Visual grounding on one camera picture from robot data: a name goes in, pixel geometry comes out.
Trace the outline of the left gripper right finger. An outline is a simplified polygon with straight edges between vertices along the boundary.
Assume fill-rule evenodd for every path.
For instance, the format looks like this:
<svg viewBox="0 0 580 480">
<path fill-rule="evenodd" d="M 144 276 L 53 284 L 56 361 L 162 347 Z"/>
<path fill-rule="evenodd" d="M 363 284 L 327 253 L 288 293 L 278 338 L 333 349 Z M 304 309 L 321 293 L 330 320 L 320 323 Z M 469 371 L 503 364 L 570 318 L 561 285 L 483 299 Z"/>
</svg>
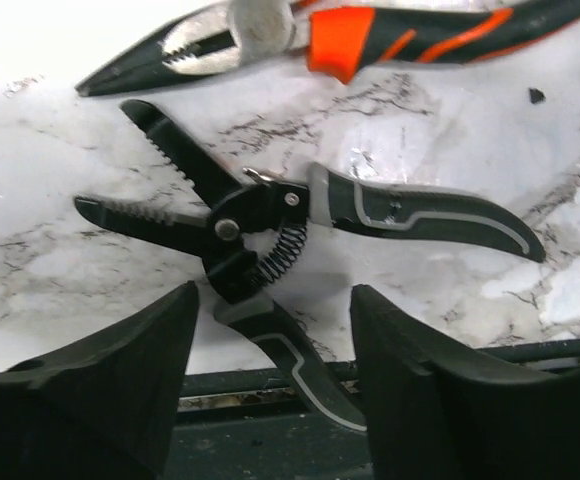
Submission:
<svg viewBox="0 0 580 480">
<path fill-rule="evenodd" d="M 580 479 L 580 368 L 474 350 L 367 285 L 350 316 L 378 479 Z"/>
</svg>

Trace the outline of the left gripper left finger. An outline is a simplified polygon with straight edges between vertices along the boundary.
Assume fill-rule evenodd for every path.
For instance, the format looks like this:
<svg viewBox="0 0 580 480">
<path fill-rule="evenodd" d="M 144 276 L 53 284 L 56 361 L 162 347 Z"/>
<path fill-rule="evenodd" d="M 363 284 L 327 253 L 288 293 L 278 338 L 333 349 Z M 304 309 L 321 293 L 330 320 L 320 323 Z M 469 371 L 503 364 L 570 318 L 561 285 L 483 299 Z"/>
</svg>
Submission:
<svg viewBox="0 0 580 480">
<path fill-rule="evenodd" d="M 185 283 L 0 373 L 0 479 L 158 479 L 199 310 Z"/>
</svg>

